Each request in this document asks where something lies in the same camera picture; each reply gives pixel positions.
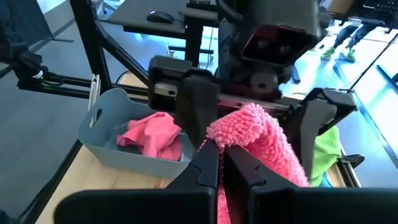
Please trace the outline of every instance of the green sneaker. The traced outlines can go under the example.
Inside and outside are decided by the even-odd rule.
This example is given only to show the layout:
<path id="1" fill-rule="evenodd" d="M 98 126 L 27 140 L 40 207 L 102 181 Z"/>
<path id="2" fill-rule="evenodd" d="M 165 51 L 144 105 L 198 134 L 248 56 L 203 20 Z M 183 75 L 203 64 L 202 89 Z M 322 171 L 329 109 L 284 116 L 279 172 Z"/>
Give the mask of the green sneaker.
<path id="1" fill-rule="evenodd" d="M 352 48 L 346 49 L 345 57 L 350 62 L 355 62 L 355 50 Z"/>
<path id="2" fill-rule="evenodd" d="M 331 56 L 335 53 L 336 47 L 331 47 L 329 48 L 325 53 L 323 53 L 323 55 L 321 56 L 321 58 L 323 60 L 330 60 Z"/>

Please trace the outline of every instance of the black desk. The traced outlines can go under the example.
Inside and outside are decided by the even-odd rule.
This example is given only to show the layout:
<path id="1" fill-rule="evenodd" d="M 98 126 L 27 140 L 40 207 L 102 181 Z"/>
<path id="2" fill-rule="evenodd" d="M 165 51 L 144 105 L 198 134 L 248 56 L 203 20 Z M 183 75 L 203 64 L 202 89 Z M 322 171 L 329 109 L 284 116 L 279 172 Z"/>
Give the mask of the black desk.
<path id="1" fill-rule="evenodd" d="M 122 25 L 126 32 L 185 39 L 185 59 L 198 66 L 203 26 L 216 27 L 217 13 L 187 8 L 186 3 L 187 0 L 126 0 L 108 22 Z M 149 22 L 146 17 L 151 11 L 167 12 L 185 24 L 179 21 L 173 24 Z"/>

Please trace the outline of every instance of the light blue plastic basket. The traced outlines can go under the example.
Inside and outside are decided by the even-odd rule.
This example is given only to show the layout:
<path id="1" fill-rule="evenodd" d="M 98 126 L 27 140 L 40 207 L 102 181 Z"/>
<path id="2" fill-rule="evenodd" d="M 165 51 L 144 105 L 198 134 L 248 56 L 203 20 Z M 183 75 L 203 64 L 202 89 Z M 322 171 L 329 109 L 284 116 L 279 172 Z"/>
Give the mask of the light blue plastic basket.
<path id="1" fill-rule="evenodd" d="M 183 146 L 180 162 L 142 156 L 137 146 L 120 147 L 116 144 L 116 136 L 127 131 L 128 121 L 142 119 L 155 112 L 146 104 L 131 101 L 121 88 L 109 90 L 100 96 L 85 116 L 78 130 L 78 138 L 103 165 L 175 178 L 197 152 L 186 134 L 178 136 Z M 95 114 L 100 115 L 90 128 Z"/>

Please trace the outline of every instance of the wooden table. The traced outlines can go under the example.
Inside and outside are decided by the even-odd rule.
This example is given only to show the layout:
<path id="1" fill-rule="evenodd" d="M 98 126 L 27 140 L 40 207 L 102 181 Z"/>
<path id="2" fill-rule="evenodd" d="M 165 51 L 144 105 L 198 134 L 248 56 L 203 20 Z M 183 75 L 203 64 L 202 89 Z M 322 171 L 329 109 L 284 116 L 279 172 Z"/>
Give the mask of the wooden table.
<path id="1" fill-rule="evenodd" d="M 127 73 L 122 78 L 121 83 L 125 85 L 146 87 L 131 73 Z M 328 176 L 335 187 L 345 187 L 344 180 L 336 165 L 332 166 L 328 171 Z M 55 207 L 62 199 L 74 192 L 88 189 L 164 188 L 170 182 L 170 179 L 152 177 L 136 172 L 105 167 L 85 146 L 82 146 L 62 180 L 59 182 L 50 200 L 47 202 L 36 223 L 53 223 L 53 212 Z"/>

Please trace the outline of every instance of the pink cloth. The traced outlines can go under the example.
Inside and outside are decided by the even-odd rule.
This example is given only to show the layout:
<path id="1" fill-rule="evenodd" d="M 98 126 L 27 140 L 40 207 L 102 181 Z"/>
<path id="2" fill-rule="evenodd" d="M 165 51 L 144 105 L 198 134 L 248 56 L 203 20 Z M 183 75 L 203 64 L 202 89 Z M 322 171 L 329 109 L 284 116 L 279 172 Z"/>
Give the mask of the pink cloth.
<path id="1" fill-rule="evenodd" d="M 142 155 L 179 161 L 182 145 L 178 138 L 181 128 L 168 113 L 157 112 L 139 121 L 131 120 L 127 132 L 118 136 L 119 146 L 140 146 Z"/>
<path id="2" fill-rule="evenodd" d="M 259 105 L 246 105 L 212 123 L 207 138 L 220 149 L 222 180 L 225 146 L 239 145 L 265 166 L 299 187 L 309 187 L 304 169 L 278 122 Z M 218 191 L 218 224 L 229 224 L 229 213 L 222 182 Z"/>

